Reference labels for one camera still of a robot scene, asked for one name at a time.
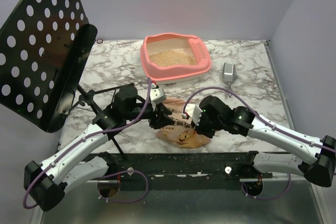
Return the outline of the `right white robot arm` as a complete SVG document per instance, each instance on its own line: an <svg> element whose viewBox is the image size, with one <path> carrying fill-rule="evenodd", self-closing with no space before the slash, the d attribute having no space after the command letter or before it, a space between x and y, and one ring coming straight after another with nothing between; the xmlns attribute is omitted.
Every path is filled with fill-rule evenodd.
<svg viewBox="0 0 336 224"><path fill-rule="evenodd" d="M249 178L259 173L287 173L304 177L321 186L332 185L335 172L335 138L301 134L278 126L245 106L230 108L218 97L207 96L200 105L189 105L188 114L198 134L212 138L217 131L251 137L272 144L286 154L259 152L243 162L242 173Z"/></svg>

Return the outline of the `black perforated music stand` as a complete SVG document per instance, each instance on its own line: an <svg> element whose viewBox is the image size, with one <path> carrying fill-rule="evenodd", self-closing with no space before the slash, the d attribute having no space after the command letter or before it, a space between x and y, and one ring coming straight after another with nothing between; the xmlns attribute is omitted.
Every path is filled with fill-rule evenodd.
<svg viewBox="0 0 336 224"><path fill-rule="evenodd" d="M1 151L30 162L56 147L93 92L80 83L98 42L81 0L19 0L1 27Z"/></svg>

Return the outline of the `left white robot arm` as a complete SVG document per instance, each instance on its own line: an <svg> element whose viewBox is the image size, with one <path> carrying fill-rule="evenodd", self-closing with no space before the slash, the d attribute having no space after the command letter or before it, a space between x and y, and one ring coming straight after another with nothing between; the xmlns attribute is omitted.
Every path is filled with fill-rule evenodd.
<svg viewBox="0 0 336 224"><path fill-rule="evenodd" d="M92 103L96 116L83 133L53 156L26 165L23 207L40 207L49 211L62 201L66 193L89 180L115 177L120 182L123 171L118 167L118 160L108 152L99 153L87 162L83 159L141 120L148 120L153 129L171 125L173 120L171 112L163 104L165 100L164 90L152 82L146 98L139 96L135 86L129 84L119 87L105 109Z"/></svg>

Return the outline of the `beige cat litter bag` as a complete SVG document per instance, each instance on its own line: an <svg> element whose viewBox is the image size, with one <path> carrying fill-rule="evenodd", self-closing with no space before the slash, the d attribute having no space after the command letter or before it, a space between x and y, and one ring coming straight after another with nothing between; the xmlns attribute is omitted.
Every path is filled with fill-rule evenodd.
<svg viewBox="0 0 336 224"><path fill-rule="evenodd" d="M183 148L199 148L211 142L211 139L199 135L191 126L191 119L183 119L181 116L184 100L167 98L164 105L172 112L170 117L174 124L163 127L157 131L157 137L173 145Z"/></svg>

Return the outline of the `silver metal litter scoop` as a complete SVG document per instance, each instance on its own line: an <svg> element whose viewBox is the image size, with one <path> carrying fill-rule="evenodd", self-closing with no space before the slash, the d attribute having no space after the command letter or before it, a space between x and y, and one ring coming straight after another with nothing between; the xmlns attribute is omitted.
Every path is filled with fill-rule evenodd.
<svg viewBox="0 0 336 224"><path fill-rule="evenodd" d="M237 79L237 72L235 65L230 62L225 62L222 71L223 82L227 84L228 90L232 91L232 84Z"/></svg>

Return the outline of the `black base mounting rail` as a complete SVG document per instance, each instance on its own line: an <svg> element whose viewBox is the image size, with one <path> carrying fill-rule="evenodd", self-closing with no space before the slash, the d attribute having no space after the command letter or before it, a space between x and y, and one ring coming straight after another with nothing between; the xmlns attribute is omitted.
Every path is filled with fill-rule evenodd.
<svg viewBox="0 0 336 224"><path fill-rule="evenodd" d="M129 153L108 154L107 174L124 170L121 189L144 190L148 179L150 190L239 190L241 180L273 178L274 172L260 173L253 168L255 151L247 153Z"/></svg>

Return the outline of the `pink cat litter box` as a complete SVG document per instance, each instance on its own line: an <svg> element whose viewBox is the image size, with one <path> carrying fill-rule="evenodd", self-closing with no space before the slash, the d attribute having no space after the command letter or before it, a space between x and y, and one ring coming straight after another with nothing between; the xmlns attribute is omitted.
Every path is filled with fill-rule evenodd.
<svg viewBox="0 0 336 224"><path fill-rule="evenodd" d="M161 67L150 60L150 55L165 51L176 51L193 56L196 64ZM209 52L199 37L177 33L163 33L145 37L140 48L140 61L145 75L159 84L198 78L207 73L212 66Z"/></svg>

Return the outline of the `clean litter in box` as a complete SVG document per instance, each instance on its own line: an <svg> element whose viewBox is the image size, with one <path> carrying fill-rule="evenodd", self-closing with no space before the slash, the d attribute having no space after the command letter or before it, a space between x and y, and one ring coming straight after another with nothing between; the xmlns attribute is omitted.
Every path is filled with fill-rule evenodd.
<svg viewBox="0 0 336 224"><path fill-rule="evenodd" d="M175 65L196 65L197 61L191 51L167 50L149 55L149 60L159 67Z"/></svg>

